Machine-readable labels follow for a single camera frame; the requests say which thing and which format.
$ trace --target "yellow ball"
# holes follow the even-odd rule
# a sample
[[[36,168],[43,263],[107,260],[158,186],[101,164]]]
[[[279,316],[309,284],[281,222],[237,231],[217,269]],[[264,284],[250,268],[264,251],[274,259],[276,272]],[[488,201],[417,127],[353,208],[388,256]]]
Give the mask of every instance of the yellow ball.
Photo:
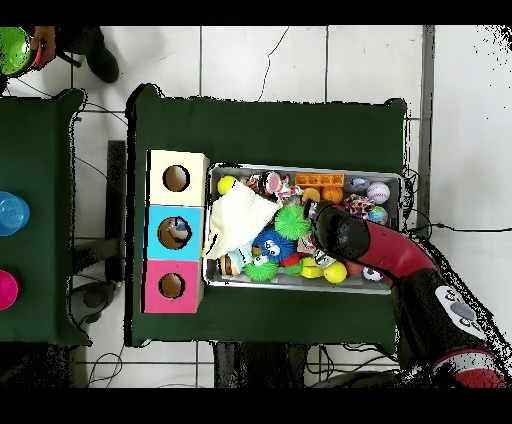
[[[347,268],[341,262],[335,262],[324,269],[324,277],[329,283],[339,284],[347,278]]]
[[[235,184],[236,178],[231,175],[225,175],[217,183],[217,190],[221,196],[224,196],[230,188]]]

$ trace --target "plastic bowl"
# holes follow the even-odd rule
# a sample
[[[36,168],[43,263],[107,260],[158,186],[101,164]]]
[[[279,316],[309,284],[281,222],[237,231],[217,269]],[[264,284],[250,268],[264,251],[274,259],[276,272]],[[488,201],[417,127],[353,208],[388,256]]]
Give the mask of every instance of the plastic bowl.
[[[0,236],[10,236],[22,229],[30,218],[30,209],[20,197],[0,191]]]
[[[20,27],[0,27],[0,72],[17,77],[27,72],[41,57],[42,48],[30,48],[30,37]]]
[[[16,278],[0,269],[0,311],[12,306],[18,297],[18,290]]]

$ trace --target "black bar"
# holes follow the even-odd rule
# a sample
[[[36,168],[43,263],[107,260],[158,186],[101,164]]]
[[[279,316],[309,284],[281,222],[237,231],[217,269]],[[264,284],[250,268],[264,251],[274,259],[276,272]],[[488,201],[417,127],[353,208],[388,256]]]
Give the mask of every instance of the black bar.
[[[126,197],[126,142],[123,140],[108,142],[107,181],[105,238],[118,240],[119,253],[105,261],[105,278],[108,281],[123,281]]]
[[[109,240],[91,241],[79,246],[75,246],[73,252],[73,274],[77,274],[97,262],[119,256],[119,239],[113,238]]]

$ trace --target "green spiky ball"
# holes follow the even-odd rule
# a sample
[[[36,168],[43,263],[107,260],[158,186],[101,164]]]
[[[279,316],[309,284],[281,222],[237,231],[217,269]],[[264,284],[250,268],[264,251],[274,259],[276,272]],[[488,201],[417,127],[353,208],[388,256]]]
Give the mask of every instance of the green spiky ball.
[[[277,212],[275,218],[276,231],[289,240],[304,237],[311,228],[309,219],[304,218],[304,208],[291,203]]]
[[[245,273],[253,281],[269,281],[277,274],[277,263],[266,262],[261,265],[254,263],[247,264],[244,268]]]

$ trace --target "green tablecloth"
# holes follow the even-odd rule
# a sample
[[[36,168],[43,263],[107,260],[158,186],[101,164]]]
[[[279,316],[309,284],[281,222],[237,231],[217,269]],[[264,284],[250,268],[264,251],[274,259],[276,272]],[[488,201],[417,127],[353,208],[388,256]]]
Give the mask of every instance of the green tablecloth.
[[[206,287],[195,315],[141,314],[140,275],[148,149],[201,152],[211,162],[401,173],[405,102],[245,103],[165,99],[142,85],[127,104],[129,190],[127,342],[247,340],[394,344],[391,296]]]
[[[0,269],[20,284],[17,301],[0,311],[0,341],[88,343],[66,303],[73,222],[69,128],[83,92],[61,94],[0,98],[0,190],[30,207],[22,230],[0,237]]]

